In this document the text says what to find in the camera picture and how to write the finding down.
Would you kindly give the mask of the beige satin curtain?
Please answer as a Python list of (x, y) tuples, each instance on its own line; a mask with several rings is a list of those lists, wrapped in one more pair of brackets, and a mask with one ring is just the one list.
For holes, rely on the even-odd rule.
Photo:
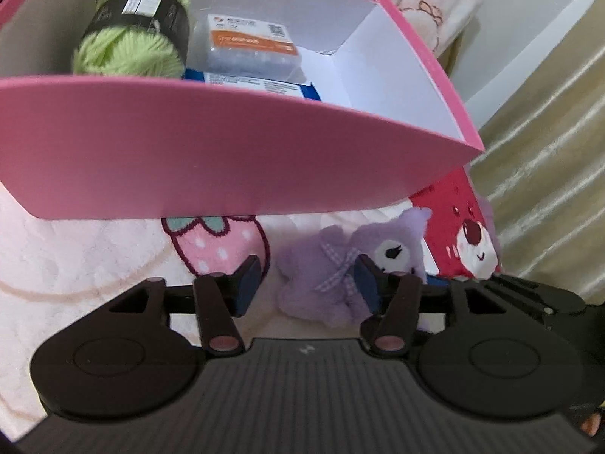
[(603, 302), (603, 41), (564, 39), (480, 134), (504, 271)]

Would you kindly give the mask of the clear box orange label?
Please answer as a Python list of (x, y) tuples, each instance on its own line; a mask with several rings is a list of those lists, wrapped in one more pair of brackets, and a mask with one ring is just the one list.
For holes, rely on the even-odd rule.
[(216, 74), (295, 81), (302, 60), (282, 23), (205, 12), (190, 37), (187, 66)]

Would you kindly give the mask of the bear print blanket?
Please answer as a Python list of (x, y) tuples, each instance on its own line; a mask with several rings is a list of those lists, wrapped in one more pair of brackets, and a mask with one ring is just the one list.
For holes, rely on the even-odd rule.
[[(386, 222), (412, 203), (364, 211), (267, 215), (256, 221), (230, 221), (234, 243), (248, 254), (269, 254), (289, 242), (340, 225), (349, 234), (362, 224)], [(194, 273), (186, 265), (201, 261), (184, 245), (190, 235), (200, 243), (218, 239), (201, 236), (196, 222), (189, 234), (169, 235), (184, 222), (158, 219), (44, 220), (33, 217), (1, 185), (1, 431), (9, 440), (26, 434), (45, 413), (30, 379), (30, 359), (46, 338), (64, 329), (129, 287), (151, 277), (168, 285), (189, 284)], [(250, 310), (238, 322), (245, 341), (253, 337), (333, 338), (355, 334), (351, 326), (329, 328), (278, 311), (282, 285), (270, 263), (268, 276)]]

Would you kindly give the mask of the green yarn ball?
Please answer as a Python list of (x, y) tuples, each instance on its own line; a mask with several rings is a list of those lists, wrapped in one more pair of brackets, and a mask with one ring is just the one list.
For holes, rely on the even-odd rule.
[(74, 51), (77, 75), (183, 77), (190, 0), (99, 0)]

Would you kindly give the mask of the purple plush toy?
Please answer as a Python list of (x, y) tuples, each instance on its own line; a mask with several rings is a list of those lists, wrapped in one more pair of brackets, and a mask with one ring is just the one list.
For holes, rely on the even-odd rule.
[(353, 233), (331, 225), (284, 247), (276, 265), (285, 278), (278, 292), (280, 311), (331, 328), (359, 325), (376, 312), (354, 279), (354, 264), (366, 255), (383, 273), (427, 278), (422, 240), (429, 208), (411, 207), (386, 221), (364, 224)]

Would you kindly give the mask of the blue white packet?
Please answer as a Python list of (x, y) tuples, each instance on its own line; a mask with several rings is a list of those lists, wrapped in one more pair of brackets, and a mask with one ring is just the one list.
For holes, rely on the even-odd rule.
[(312, 101), (321, 101), (321, 97), (313, 84), (295, 84), (265, 78), (238, 77), (200, 72), (193, 69), (186, 69), (185, 73), (183, 74), (183, 79), (211, 85), (230, 86), (245, 90), (263, 91), (283, 96), (308, 98), (308, 100)]

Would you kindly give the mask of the pink cardboard box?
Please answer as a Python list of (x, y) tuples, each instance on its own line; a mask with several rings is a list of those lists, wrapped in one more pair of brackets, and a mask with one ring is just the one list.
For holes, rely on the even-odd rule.
[(96, 0), (1, 5), (1, 182), (46, 219), (382, 207), (483, 143), (390, 0), (191, 0), (282, 23), (316, 100), (71, 73)]

